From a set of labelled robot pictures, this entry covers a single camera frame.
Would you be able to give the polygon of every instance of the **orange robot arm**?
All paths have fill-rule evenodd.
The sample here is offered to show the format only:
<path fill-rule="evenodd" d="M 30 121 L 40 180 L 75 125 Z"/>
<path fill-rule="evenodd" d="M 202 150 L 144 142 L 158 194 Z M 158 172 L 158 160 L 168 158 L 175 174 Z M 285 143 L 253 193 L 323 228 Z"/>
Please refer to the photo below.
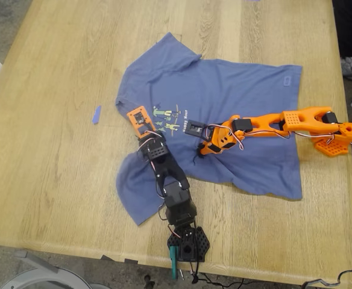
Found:
<path fill-rule="evenodd" d="M 307 131 L 310 135 L 296 131 Z M 202 155 L 220 154 L 236 143 L 243 149 L 242 140 L 245 137 L 289 138 L 292 132 L 311 137 L 314 147 L 330 157 L 346 154 L 352 143 L 352 123 L 338 123 L 330 107 L 309 107 L 258 117 L 241 118 L 234 115 L 220 125 L 205 125 L 190 120 L 185 131 L 204 140 L 199 147 Z"/>

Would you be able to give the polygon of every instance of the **floor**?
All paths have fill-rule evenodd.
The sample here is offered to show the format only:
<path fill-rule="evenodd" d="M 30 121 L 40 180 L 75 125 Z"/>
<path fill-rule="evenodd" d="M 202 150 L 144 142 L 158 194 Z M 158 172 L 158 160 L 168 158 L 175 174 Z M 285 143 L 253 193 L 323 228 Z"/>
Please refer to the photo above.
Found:
<path fill-rule="evenodd" d="M 22 19 L 27 12 L 31 0 L 0 0 L 0 62 L 4 62 L 7 52 L 15 38 Z M 352 81 L 345 80 L 346 100 L 352 101 Z M 352 108 L 348 105 L 349 120 L 352 121 Z M 26 270 L 28 266 L 13 257 L 14 249 L 0 246 L 0 286 L 11 277 Z M 188 272 L 184 272 L 185 281 L 173 281 L 171 271 L 149 266 L 135 264 L 116 263 L 96 259 L 79 258 L 65 255 L 57 255 L 44 252 L 35 252 L 35 255 L 44 258 L 51 264 L 72 270 L 90 283 L 100 283 L 110 288 L 143 288 L 144 276 L 151 275 L 156 282 L 155 288 L 215 288 L 212 285 L 199 282 L 192 285 L 192 278 Z M 239 278 L 230 278 L 219 275 L 209 275 L 215 282 L 229 284 L 241 281 Z M 255 283 L 245 286 L 247 289 L 276 288 L 288 289 L 299 288 L 299 286 L 288 284 L 277 284 L 272 282 Z"/>

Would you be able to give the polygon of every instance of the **teal clip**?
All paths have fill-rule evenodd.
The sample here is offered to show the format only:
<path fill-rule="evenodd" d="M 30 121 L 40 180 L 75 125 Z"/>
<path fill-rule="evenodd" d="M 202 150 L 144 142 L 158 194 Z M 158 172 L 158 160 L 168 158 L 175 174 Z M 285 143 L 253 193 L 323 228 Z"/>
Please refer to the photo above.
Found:
<path fill-rule="evenodd" d="M 178 256 L 178 246 L 171 246 L 169 248 L 169 257 L 172 261 L 172 279 L 177 279 L 177 256 Z"/>

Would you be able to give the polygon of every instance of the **blue t-shirt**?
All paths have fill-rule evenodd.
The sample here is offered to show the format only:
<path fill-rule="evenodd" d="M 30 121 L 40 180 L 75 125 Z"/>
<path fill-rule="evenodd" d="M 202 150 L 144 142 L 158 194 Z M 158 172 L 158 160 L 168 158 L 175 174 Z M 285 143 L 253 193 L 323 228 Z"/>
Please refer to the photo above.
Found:
<path fill-rule="evenodd" d="M 301 66 L 295 65 L 203 60 L 167 33 L 128 67 L 116 106 L 126 117 L 127 112 L 143 105 L 186 175 L 210 182 L 232 182 L 252 194 L 300 199 L 295 138 L 248 137 L 243 141 L 244 151 L 234 146 L 222 154 L 195 158 L 194 162 L 201 140 L 184 133 L 189 119 L 222 123 L 233 114 L 253 117 L 296 110 L 300 76 Z M 116 186 L 137 224 L 156 213 L 163 202 L 156 194 L 150 164 L 137 152 L 124 159 Z"/>

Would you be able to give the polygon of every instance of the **t-shirt sleeve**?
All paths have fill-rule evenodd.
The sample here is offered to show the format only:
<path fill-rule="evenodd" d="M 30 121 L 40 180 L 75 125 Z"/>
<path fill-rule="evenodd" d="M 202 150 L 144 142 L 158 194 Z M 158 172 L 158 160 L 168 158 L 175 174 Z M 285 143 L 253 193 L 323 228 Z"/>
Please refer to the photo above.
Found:
<path fill-rule="evenodd" d="M 125 71 L 116 98 L 117 109 L 125 117 L 148 101 L 151 81 L 164 73 L 183 70 L 200 58 L 201 54 L 194 53 L 167 33 Z"/>

